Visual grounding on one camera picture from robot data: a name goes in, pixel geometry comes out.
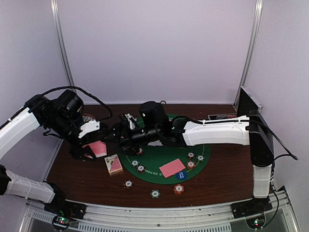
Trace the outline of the red-backed card deck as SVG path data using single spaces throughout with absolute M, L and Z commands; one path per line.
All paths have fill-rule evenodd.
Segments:
M 91 148 L 91 150 L 93 151 L 93 153 L 95 154 L 97 158 L 107 156 L 107 147 L 104 142 L 96 141 L 96 142 L 84 145 L 83 148 L 87 146 Z

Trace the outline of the black 100 chip stack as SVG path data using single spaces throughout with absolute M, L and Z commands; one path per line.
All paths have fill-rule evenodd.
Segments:
M 131 189 L 134 186 L 134 182 L 132 180 L 126 180 L 123 182 L 123 187 L 125 189 Z

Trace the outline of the dealt card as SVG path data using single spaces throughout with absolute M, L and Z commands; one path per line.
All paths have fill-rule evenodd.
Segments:
M 185 166 L 180 159 L 175 159 L 159 167 L 160 172 L 165 178 L 168 178 L 184 169 L 185 169 Z

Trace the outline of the green 20 chip stack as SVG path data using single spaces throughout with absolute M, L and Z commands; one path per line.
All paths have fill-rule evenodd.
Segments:
M 159 198 L 160 195 L 161 195 L 161 194 L 160 194 L 160 191 L 157 190 L 157 189 L 153 189 L 153 190 L 151 190 L 151 192 L 150 192 L 151 198 L 154 198 L 154 199 Z

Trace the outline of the orange 5 chip stack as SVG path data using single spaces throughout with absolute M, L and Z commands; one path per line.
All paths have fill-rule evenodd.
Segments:
M 176 184 L 173 188 L 173 192 L 176 195 L 182 195 L 184 192 L 184 186 L 182 184 Z

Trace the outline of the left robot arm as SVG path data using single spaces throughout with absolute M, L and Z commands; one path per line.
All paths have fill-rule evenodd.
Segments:
M 108 116 L 83 122 L 84 103 L 75 90 L 98 102 L 108 111 Z M 112 116 L 110 107 L 80 87 L 63 86 L 50 89 L 29 99 L 1 125 L 0 157 L 4 158 L 24 137 L 43 127 L 49 130 L 48 135 L 70 144 L 70 154 L 74 159 L 95 161 L 97 157 L 89 143 L 107 131 L 108 126 L 104 121 Z M 0 193 L 49 203 L 60 215 L 66 214 L 70 209 L 65 196 L 56 187 L 18 176 L 4 166 L 0 167 Z

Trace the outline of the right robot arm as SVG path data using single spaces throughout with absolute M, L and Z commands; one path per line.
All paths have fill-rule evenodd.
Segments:
M 238 144 L 250 146 L 253 165 L 253 198 L 248 210 L 258 213 L 269 202 L 271 174 L 274 170 L 273 132 L 256 110 L 248 116 L 232 119 L 195 120 L 187 116 L 169 119 L 162 104 L 148 101 L 140 105 L 144 123 L 141 127 L 130 115 L 120 115 L 101 141 L 114 143 L 120 151 L 135 156 L 140 147 L 160 141 L 167 147 L 189 147 L 204 144 Z

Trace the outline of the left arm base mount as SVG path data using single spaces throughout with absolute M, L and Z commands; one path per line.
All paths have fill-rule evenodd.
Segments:
M 65 201 L 64 205 L 56 206 L 53 203 L 43 203 L 44 210 L 68 219 L 83 219 L 86 205 Z

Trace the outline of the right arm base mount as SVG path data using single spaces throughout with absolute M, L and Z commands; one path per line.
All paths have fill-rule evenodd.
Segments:
M 268 199 L 251 199 L 231 204 L 234 218 L 248 217 L 271 210 L 272 204 Z

